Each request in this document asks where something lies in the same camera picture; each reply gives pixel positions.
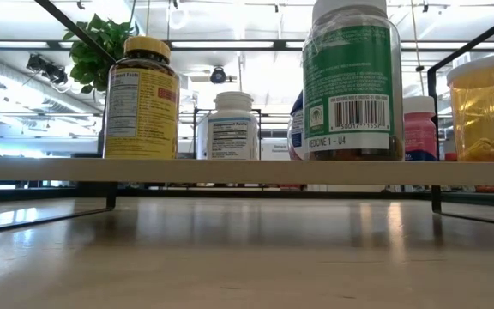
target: security camera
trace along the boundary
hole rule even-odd
[[[222,67],[215,67],[213,74],[211,74],[211,82],[214,84],[220,84],[226,82],[226,73]]]

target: green leaves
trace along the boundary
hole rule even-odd
[[[128,22],[117,24],[109,20],[103,21],[98,15],[87,23],[79,21],[76,25],[88,34],[93,40],[102,46],[115,59],[124,57],[124,43],[130,36],[131,27]],[[63,40],[72,39],[75,35],[67,31]],[[85,85],[81,92],[89,94],[96,90],[104,92],[108,88],[108,70],[111,63],[107,62],[97,52],[93,51],[82,41],[76,41],[72,45],[69,56],[74,61],[74,68],[69,76],[76,82]]]

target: white bottle cap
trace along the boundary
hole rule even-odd
[[[434,109],[434,98],[429,96],[416,96],[403,99],[403,113],[413,112],[431,112],[432,115],[436,114]]]
[[[312,23],[332,10],[349,6],[371,6],[386,14],[386,0],[317,0],[312,10]]]
[[[239,109],[250,112],[253,98],[241,91],[227,91],[216,95],[216,109]]]

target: shelf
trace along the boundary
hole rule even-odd
[[[0,158],[0,180],[494,185],[494,163]]]

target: ceiling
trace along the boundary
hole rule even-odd
[[[128,21],[132,0],[83,0],[79,9],[76,0],[52,1],[72,21],[89,21],[93,14],[116,22]],[[412,15],[410,0],[388,0],[389,19],[397,26],[402,41],[467,42],[494,25],[494,0],[414,0]],[[172,1],[137,0],[134,20],[141,33],[167,40],[235,40],[235,39],[305,39],[311,26],[313,0],[182,0],[175,9]],[[0,0],[0,41],[5,40],[61,40],[65,27],[33,0]],[[5,51],[0,50],[0,64],[24,76],[30,54],[38,53],[69,72],[73,63],[67,51]],[[422,93],[421,75],[415,72],[418,59],[427,70],[447,57],[451,51],[424,49],[418,54],[403,52],[402,71],[405,95]],[[193,81],[207,76],[214,66],[223,66],[228,75],[239,76],[241,82],[213,85],[192,82],[189,90],[196,91],[197,104],[212,108],[213,98],[225,90],[251,94],[254,108],[268,113],[289,113],[292,103],[302,88],[300,51],[174,51],[172,67]],[[452,68],[438,72],[443,75]],[[422,74],[425,87],[425,73]],[[48,92],[63,92],[61,100],[69,100],[82,110],[102,111],[101,95],[79,94],[81,85],[74,82],[53,89],[40,76],[32,77],[45,85]],[[28,87],[32,82],[24,83]]]

